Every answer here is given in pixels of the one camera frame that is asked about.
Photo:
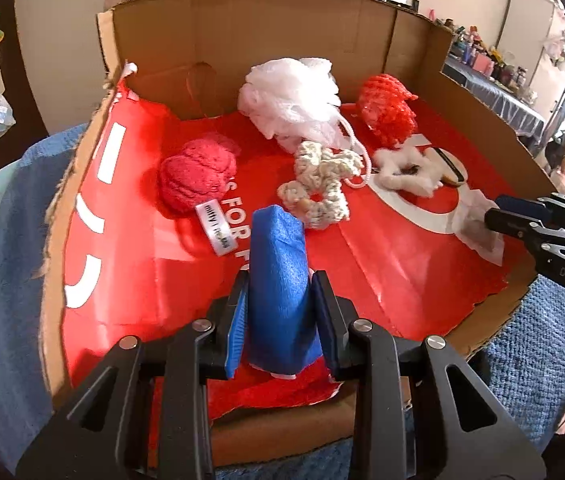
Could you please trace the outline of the white translucent pad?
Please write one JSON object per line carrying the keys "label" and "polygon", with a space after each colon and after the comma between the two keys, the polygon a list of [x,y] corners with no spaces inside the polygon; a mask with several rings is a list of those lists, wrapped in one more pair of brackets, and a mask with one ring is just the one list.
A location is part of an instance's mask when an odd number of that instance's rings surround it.
{"label": "white translucent pad", "polygon": [[462,188],[453,215],[452,232],[482,259],[501,266],[505,249],[504,237],[485,224],[485,215],[492,208],[497,209],[499,206],[480,190]]}

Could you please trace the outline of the blue sponge cloth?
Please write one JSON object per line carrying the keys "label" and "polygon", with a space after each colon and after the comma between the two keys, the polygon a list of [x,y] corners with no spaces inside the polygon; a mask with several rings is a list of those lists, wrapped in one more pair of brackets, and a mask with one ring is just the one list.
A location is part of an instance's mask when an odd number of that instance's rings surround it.
{"label": "blue sponge cloth", "polygon": [[281,206],[253,213],[249,273],[249,360],[270,374],[295,376],[322,355],[322,348],[304,225]]}

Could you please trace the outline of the beige powder puff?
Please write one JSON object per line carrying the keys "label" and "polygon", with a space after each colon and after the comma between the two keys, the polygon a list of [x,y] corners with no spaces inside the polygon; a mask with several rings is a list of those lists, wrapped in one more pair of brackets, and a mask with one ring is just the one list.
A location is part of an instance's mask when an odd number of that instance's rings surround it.
{"label": "beige powder puff", "polygon": [[426,148],[424,155],[440,168],[441,181],[445,185],[459,188],[468,180],[468,171],[464,164],[451,152],[443,148]]}

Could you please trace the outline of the white fluffy star scrunchie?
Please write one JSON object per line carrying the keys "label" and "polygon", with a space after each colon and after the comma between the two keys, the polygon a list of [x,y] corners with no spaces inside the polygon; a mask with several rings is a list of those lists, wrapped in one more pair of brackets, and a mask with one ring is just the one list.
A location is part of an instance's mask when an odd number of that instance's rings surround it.
{"label": "white fluffy star scrunchie", "polygon": [[415,146],[403,146],[399,150],[379,148],[373,162],[378,169],[375,182],[386,190],[431,198],[442,186],[441,167]]}

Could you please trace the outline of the cream crochet scrunchie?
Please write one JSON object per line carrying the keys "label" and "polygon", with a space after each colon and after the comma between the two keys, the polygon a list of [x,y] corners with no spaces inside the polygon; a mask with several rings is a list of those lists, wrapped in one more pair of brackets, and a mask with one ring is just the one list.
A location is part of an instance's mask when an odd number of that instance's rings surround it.
{"label": "cream crochet scrunchie", "polygon": [[351,150],[335,153],[317,142],[303,141],[295,153],[295,178],[277,188],[284,207],[304,226],[325,230],[348,220],[350,209],[342,184],[363,177],[363,156]]}

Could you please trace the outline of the red knitted plush ball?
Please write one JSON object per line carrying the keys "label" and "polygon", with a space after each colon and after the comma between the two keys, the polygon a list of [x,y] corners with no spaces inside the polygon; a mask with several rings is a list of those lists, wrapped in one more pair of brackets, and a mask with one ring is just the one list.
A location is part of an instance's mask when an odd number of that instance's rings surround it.
{"label": "red knitted plush ball", "polygon": [[161,162],[159,192],[165,206],[176,214],[194,211],[215,255],[225,256],[237,242],[220,200],[237,174],[237,145],[219,134],[186,142]]}

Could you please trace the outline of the red mesh bath pouf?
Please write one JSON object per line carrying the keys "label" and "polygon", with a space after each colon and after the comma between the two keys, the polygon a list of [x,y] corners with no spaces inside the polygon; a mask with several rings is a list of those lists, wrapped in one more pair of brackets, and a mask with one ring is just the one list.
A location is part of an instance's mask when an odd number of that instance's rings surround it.
{"label": "red mesh bath pouf", "polygon": [[417,99],[397,78],[379,74],[363,83],[356,106],[380,143],[394,148],[417,131],[416,114],[409,107]]}

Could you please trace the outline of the white mesh bath pouf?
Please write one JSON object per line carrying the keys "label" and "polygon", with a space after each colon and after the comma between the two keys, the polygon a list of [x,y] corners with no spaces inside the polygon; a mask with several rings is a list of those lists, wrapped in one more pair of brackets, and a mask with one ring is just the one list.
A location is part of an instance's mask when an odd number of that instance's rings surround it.
{"label": "white mesh bath pouf", "polygon": [[327,58],[277,58],[251,68],[238,94],[237,108],[266,139],[287,152],[303,141],[360,155],[358,177],[345,181],[363,188],[371,177],[371,158],[342,115],[339,87]]}

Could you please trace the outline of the dark cloth covered table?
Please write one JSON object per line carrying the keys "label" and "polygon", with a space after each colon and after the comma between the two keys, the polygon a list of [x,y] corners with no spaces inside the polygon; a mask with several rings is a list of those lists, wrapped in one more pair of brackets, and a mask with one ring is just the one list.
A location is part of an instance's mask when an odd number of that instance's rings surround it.
{"label": "dark cloth covered table", "polygon": [[468,90],[476,99],[513,128],[518,136],[540,141],[545,129],[543,117],[524,102],[473,68],[455,60],[445,60],[442,73]]}

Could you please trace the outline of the cardboard box with red lining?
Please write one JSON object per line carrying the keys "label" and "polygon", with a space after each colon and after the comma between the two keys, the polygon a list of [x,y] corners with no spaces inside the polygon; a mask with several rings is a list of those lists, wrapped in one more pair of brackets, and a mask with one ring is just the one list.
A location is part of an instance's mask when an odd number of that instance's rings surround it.
{"label": "cardboard box with red lining", "polygon": [[[393,75],[416,94],[419,132],[465,165],[469,188],[492,198],[552,193],[514,130],[443,74],[451,34],[412,12],[374,0],[133,0],[100,13],[97,26],[110,89],[50,208],[40,348],[55,405],[121,338],[174,334],[247,268],[252,214],[276,204],[293,176],[292,156],[237,108],[255,65],[327,58],[368,150],[378,141],[353,105],[369,77]],[[195,214],[163,205],[158,186],[164,158],[217,135],[239,150],[220,200],[237,240],[225,256]],[[496,266],[454,236],[465,194],[348,188],[348,220],[307,234],[310,266],[394,336],[447,336],[468,356],[511,317],[535,272],[515,240]]]}

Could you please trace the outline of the cosmetics clutter on table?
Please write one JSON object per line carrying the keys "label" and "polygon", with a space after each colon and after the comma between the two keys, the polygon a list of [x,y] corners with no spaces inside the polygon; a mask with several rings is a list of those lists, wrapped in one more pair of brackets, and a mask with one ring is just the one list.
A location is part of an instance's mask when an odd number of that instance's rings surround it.
{"label": "cosmetics clutter on table", "polygon": [[428,4],[427,8],[438,18],[450,18],[457,40],[463,40],[465,53],[473,44],[480,44],[478,51],[489,56],[494,54],[508,64],[496,49],[509,0],[442,0]]}

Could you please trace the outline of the white wardrobe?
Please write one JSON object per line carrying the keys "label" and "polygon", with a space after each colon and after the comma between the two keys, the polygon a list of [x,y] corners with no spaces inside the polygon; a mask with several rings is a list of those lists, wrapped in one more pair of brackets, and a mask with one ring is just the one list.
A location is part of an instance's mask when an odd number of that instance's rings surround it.
{"label": "white wardrobe", "polygon": [[509,0],[496,49],[530,82],[551,41],[565,37],[565,12],[553,0]]}

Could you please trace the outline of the blue knitted blanket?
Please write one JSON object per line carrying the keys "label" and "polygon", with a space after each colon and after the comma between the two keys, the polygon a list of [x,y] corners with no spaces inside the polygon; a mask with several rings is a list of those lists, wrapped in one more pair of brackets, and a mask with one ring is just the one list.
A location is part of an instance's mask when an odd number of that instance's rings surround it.
{"label": "blue knitted blanket", "polygon": [[[46,209],[83,134],[48,136],[0,169],[0,460],[8,469],[48,422],[36,350]],[[565,288],[535,280],[519,310],[476,355],[480,372],[525,435],[544,448],[565,410]]]}

